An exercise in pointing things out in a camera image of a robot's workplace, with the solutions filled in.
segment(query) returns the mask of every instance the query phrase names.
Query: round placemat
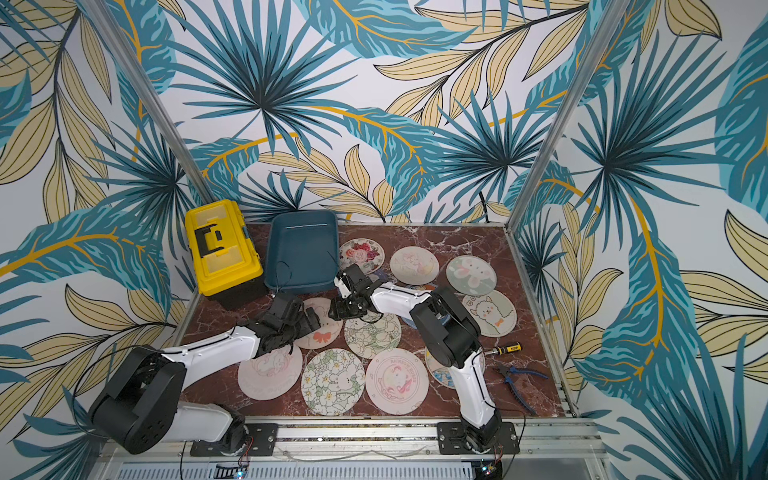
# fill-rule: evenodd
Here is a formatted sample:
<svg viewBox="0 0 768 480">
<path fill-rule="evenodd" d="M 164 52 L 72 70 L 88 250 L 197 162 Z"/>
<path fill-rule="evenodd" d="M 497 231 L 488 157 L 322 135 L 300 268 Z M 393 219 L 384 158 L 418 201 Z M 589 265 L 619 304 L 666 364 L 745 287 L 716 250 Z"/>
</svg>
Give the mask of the round placemat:
<svg viewBox="0 0 768 480">
<path fill-rule="evenodd" d="M 443 366 L 440 362 L 435 360 L 435 357 L 432 356 L 429 350 L 425 350 L 424 352 L 424 363 L 426 363 L 429 373 L 432 374 L 440 385 L 456 390 L 456 386 L 453 385 L 453 378 L 451 378 L 451 372 L 448 370 L 448 367 Z M 485 371 L 485 355 L 480 355 L 480 365 L 482 365 L 482 369 Z"/>
<path fill-rule="evenodd" d="M 365 275 L 375 272 L 384 264 L 384 249 L 369 238 L 356 238 L 339 247 L 339 268 L 344 270 L 353 263 L 360 265 Z"/>
<path fill-rule="evenodd" d="M 397 250 L 389 259 L 392 275 L 407 285 L 422 285 L 437 278 L 440 264 L 437 257 L 421 247 L 405 247 Z"/>
<path fill-rule="evenodd" d="M 402 327 L 397 315 L 368 312 L 362 319 L 349 319 L 344 326 L 344 339 L 349 349 L 364 359 L 372 359 L 377 353 L 391 350 L 400 343 Z"/>
<path fill-rule="evenodd" d="M 344 324 L 341 320 L 334 320 L 328 316 L 331 301 L 327 298 L 310 298 L 304 300 L 304 308 L 312 307 L 320 319 L 320 328 L 309 333 L 294 342 L 294 345 L 305 350 L 321 349 L 328 346 L 341 333 Z"/>
<path fill-rule="evenodd" d="M 424 364 L 408 350 L 381 352 L 366 371 L 366 391 L 373 405 L 390 415 L 405 415 L 418 408 L 429 390 Z"/>
<path fill-rule="evenodd" d="M 467 295 L 462 304 L 480 325 L 480 334 L 504 336 L 518 324 L 518 312 L 503 293 L 493 290 L 488 295 Z"/>
<path fill-rule="evenodd" d="M 328 349 L 313 358 L 301 375 L 301 395 L 318 415 L 341 415 L 360 399 L 366 371 L 352 352 Z"/>
<path fill-rule="evenodd" d="M 301 350 L 291 346 L 273 350 L 257 359 L 240 363 L 237 384 L 243 393 L 254 400 L 271 400 L 281 396 L 293 386 L 303 366 Z"/>
<path fill-rule="evenodd" d="M 445 276 L 453 288 L 465 295 L 487 295 L 496 288 L 496 272 L 491 264 L 472 255 L 451 260 Z"/>
</svg>

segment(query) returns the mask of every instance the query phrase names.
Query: blue tray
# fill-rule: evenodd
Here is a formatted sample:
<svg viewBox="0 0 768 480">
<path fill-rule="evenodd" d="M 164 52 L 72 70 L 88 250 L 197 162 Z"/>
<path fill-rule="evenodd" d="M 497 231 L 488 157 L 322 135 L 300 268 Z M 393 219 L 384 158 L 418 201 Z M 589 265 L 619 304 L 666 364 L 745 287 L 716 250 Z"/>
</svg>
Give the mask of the blue tray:
<svg viewBox="0 0 768 480">
<path fill-rule="evenodd" d="M 264 283 L 271 290 L 318 293 L 333 290 L 339 269 L 339 225 L 328 210 L 281 214 L 272 220 Z"/>
</svg>

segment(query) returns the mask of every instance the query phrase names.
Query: teal palm leaf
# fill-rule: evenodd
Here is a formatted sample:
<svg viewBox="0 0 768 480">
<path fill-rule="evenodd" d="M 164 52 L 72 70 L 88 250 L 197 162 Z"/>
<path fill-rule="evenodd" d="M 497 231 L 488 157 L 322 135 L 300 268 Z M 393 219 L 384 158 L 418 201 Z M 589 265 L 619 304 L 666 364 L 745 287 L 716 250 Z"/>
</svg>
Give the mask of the teal palm leaf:
<svg viewBox="0 0 768 480">
<path fill-rule="evenodd" d="M 450 50 L 472 33 L 443 28 L 440 22 L 415 13 L 407 0 L 294 1 L 309 25 L 358 57 L 418 57 Z"/>
<path fill-rule="evenodd" d="M 275 2 L 267 3 L 266 30 L 261 21 L 260 3 L 253 3 L 251 25 L 243 10 L 242 2 L 234 2 L 236 22 L 233 24 L 218 0 L 214 6 L 218 22 L 209 18 L 203 10 L 190 3 L 190 7 L 205 25 L 203 32 L 183 18 L 178 21 L 197 40 L 203 50 L 198 51 L 180 42 L 170 45 L 180 53 L 200 63 L 212 74 L 199 68 L 175 64 L 175 68 L 204 84 L 175 84 L 174 88 L 199 91 L 217 97 L 215 101 L 191 101 L 188 105 L 205 107 L 209 111 L 196 118 L 218 118 L 237 114 L 251 114 L 243 128 L 256 117 L 261 116 L 270 150 L 275 151 L 275 140 L 281 135 L 289 149 L 299 157 L 296 141 L 290 133 L 296 133 L 302 144 L 310 151 L 307 135 L 328 141 L 317 132 L 322 129 L 336 133 L 323 121 L 335 121 L 336 118 L 318 105 L 341 107 L 336 101 L 319 100 L 319 96 L 346 81 L 335 84 L 319 84 L 324 78 L 338 71 L 345 64 L 328 68 L 324 64 L 342 45 L 331 46 L 321 51 L 326 38 L 314 45 L 307 45 L 306 33 L 310 24 L 306 23 L 292 38 L 289 37 L 291 3 L 284 2 L 278 18 Z M 299 54 L 299 49 L 306 53 Z"/>
<path fill-rule="evenodd" d="M 592 199 L 581 227 L 586 226 L 596 206 L 599 206 L 598 220 L 588 234 L 593 234 L 605 222 L 604 246 L 607 246 L 610 236 L 608 227 L 611 222 L 616 223 L 619 244 L 623 243 L 625 217 L 632 237 L 637 236 L 635 204 L 647 218 L 651 229 L 656 230 L 655 220 L 643 194 L 692 205 L 669 194 L 666 185 L 657 184 L 659 180 L 718 188 L 690 177 L 659 170 L 659 167 L 721 164 L 728 161 L 718 155 L 695 151 L 699 147 L 714 144 L 717 137 L 676 141 L 676 136 L 690 129 L 701 128 L 703 122 L 715 116 L 717 109 L 683 120 L 688 112 L 723 83 L 730 68 L 723 68 L 718 75 L 707 80 L 722 58 L 703 65 L 715 44 L 700 55 L 693 56 L 698 38 L 680 54 L 674 53 L 675 43 L 661 54 L 661 60 L 657 62 L 657 35 L 643 71 L 640 70 L 641 56 L 638 49 L 628 78 L 624 79 L 619 72 L 614 73 L 613 100 L 609 101 L 605 90 L 601 90 L 598 95 L 599 112 L 592 105 L 585 105 L 592 124 L 588 127 L 579 124 L 584 140 L 573 139 L 576 146 L 598 166 L 597 175 L 576 204 L 578 207 L 588 198 Z M 667 68 L 670 58 L 676 60 Z"/>
<path fill-rule="evenodd" d="M 470 203 L 474 202 L 480 193 L 485 193 L 485 198 L 491 201 L 500 202 L 507 190 L 508 175 L 515 172 L 513 167 L 529 168 L 533 164 L 549 129 L 549 125 L 544 124 L 546 117 L 538 115 L 535 120 L 530 121 L 531 114 L 526 113 L 514 124 L 511 120 L 511 105 L 507 99 L 506 118 L 510 120 L 500 124 L 496 106 L 491 102 L 494 124 L 491 127 L 491 122 L 485 118 L 474 94 L 471 114 L 459 106 L 466 114 L 472 129 L 464 128 L 441 111 L 458 133 L 438 131 L 437 140 L 445 149 L 435 171 L 440 175 L 441 183 L 448 184 L 440 192 L 438 200 L 458 190 L 455 198 L 471 193 Z"/>
<path fill-rule="evenodd" d="M 715 117 L 721 184 L 768 220 L 768 16 L 746 40 Z"/>
<path fill-rule="evenodd" d="M 157 132 L 153 121 L 146 126 L 139 125 L 140 141 L 135 140 L 124 129 L 130 144 L 112 137 L 119 147 L 113 150 L 98 145 L 109 160 L 104 164 L 130 175 L 128 179 L 95 178 L 94 182 L 125 187 L 104 198 L 100 205 L 110 204 L 117 210 L 133 207 L 143 219 L 141 225 L 157 239 L 184 238 L 184 216 L 194 204 L 182 180 L 184 170 L 176 161 L 165 139 Z M 174 242 L 168 243 L 170 252 L 176 257 Z"/>
<path fill-rule="evenodd" d="M 0 257 L 5 263 L 0 266 L 0 292 L 96 272 L 129 290 L 147 289 L 168 314 L 170 281 L 163 246 L 143 227 L 145 221 L 138 209 L 104 205 L 36 227 L 17 250 Z"/>
</svg>

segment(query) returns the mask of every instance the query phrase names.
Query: blue pliers handle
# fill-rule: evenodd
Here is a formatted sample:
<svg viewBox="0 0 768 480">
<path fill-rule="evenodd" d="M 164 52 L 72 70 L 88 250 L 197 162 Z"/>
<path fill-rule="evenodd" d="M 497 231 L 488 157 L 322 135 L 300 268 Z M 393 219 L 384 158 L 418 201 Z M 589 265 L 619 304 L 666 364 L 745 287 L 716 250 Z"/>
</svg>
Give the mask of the blue pliers handle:
<svg viewBox="0 0 768 480">
<path fill-rule="evenodd" d="M 510 390 L 512 391 L 512 395 L 515 396 L 515 398 L 518 400 L 520 405 L 523 406 L 524 409 L 528 410 L 531 415 L 537 415 L 536 411 L 533 410 L 533 407 L 531 407 L 525 400 L 523 400 L 522 395 L 520 395 L 520 392 L 518 391 L 517 387 L 515 387 L 515 383 L 512 382 L 511 375 L 533 375 L 537 377 L 541 377 L 543 379 L 548 379 L 549 376 L 546 376 L 544 373 L 537 372 L 535 370 L 528 370 L 528 369 L 519 369 L 515 366 L 498 366 L 497 370 L 499 373 L 501 373 L 504 376 L 504 383 L 509 385 Z"/>
</svg>

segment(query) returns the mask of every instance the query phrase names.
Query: red marble tabletop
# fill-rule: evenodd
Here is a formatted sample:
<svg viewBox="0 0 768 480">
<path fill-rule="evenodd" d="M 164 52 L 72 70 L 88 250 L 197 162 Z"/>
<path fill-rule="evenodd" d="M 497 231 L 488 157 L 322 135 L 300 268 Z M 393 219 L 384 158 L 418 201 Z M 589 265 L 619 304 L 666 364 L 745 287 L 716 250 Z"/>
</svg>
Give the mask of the red marble tabletop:
<svg viewBox="0 0 768 480">
<path fill-rule="evenodd" d="M 266 243 L 269 236 L 269 225 L 249 225 L 249 232 L 259 255 L 266 254 Z M 517 403 L 509 386 L 503 383 L 503 378 L 492 367 L 499 363 L 511 363 L 518 368 L 527 368 L 546 373 L 551 377 L 541 339 L 534 324 L 533 313 L 522 289 L 520 276 L 512 260 L 509 245 L 501 227 L 417 227 L 417 226 L 369 226 L 369 225 L 339 225 L 339 244 L 353 238 L 370 238 L 379 242 L 386 252 L 386 261 L 381 267 L 384 273 L 391 277 L 389 258 L 398 249 L 410 245 L 424 247 L 433 252 L 440 262 L 438 285 L 448 285 L 445 278 L 445 268 L 448 262 L 459 255 L 475 255 L 488 261 L 496 271 L 498 284 L 496 290 L 504 293 L 515 305 L 518 313 L 518 323 L 514 330 L 501 338 L 481 336 L 484 347 L 506 346 L 520 342 L 521 352 L 504 356 L 490 356 L 486 359 L 485 381 L 488 392 L 497 407 L 502 410 L 504 417 L 520 417 L 523 408 Z M 302 298 L 324 296 L 333 298 L 336 292 L 304 295 Z M 266 309 L 271 298 L 248 303 L 236 311 L 227 311 L 218 303 L 203 298 L 194 314 L 184 335 L 183 343 L 195 342 L 231 329 L 241 319 L 252 318 L 257 312 Z M 424 359 L 425 346 L 419 332 L 402 324 L 402 338 L 399 348 L 414 352 Z M 318 352 L 327 348 L 349 349 L 342 332 L 339 337 L 327 347 L 319 350 L 303 350 L 306 365 Z M 367 359 L 362 359 L 367 367 Z M 253 400 L 246 396 L 237 385 L 237 367 L 232 365 L 222 369 L 187 388 L 182 394 L 182 400 L 197 403 L 217 403 L 236 409 L 244 415 L 313 415 L 304 403 L 300 384 L 296 384 L 282 396 L 267 401 Z M 531 405 L 541 417 L 563 416 L 558 392 L 551 379 L 541 379 L 530 376 L 517 376 L 515 386 L 525 401 Z M 429 393 L 424 402 L 410 413 L 415 416 L 429 417 L 458 417 L 458 396 L 455 390 L 440 385 L 432 376 L 429 377 Z M 376 408 L 363 393 L 360 400 L 345 415 L 380 416 L 387 413 Z"/>
</svg>

